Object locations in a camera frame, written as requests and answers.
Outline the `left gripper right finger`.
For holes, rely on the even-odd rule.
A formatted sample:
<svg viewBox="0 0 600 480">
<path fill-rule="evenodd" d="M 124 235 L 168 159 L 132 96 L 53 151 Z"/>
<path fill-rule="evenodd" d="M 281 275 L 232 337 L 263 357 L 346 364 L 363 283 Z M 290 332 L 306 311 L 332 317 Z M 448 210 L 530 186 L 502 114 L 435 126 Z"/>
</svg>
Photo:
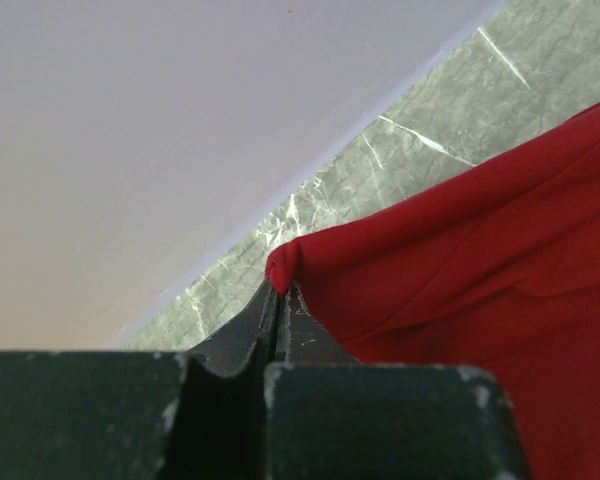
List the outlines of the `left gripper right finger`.
<svg viewBox="0 0 600 480">
<path fill-rule="evenodd" d="M 469 365 L 364 364 L 291 287 L 264 372 L 268 479 L 528 479 L 513 404 Z"/>
</svg>

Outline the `red t shirt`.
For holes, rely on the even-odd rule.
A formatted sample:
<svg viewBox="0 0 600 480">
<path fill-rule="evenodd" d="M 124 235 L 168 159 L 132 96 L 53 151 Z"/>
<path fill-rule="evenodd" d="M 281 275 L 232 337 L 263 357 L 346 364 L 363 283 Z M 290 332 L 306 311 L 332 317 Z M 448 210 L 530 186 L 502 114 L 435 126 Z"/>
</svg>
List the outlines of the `red t shirt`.
<svg viewBox="0 0 600 480">
<path fill-rule="evenodd" d="M 491 371 L 536 478 L 600 479 L 600 103 L 266 274 L 362 361 Z"/>
</svg>

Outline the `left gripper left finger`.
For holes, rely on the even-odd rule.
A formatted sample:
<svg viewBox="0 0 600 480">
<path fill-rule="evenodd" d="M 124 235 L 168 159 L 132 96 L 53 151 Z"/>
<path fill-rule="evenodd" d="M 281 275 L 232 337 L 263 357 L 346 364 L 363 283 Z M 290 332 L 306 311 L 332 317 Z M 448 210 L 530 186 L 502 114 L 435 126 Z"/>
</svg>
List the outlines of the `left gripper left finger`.
<svg viewBox="0 0 600 480">
<path fill-rule="evenodd" d="M 186 351 L 0 351 L 0 479 L 259 474 L 268 283 Z"/>
</svg>

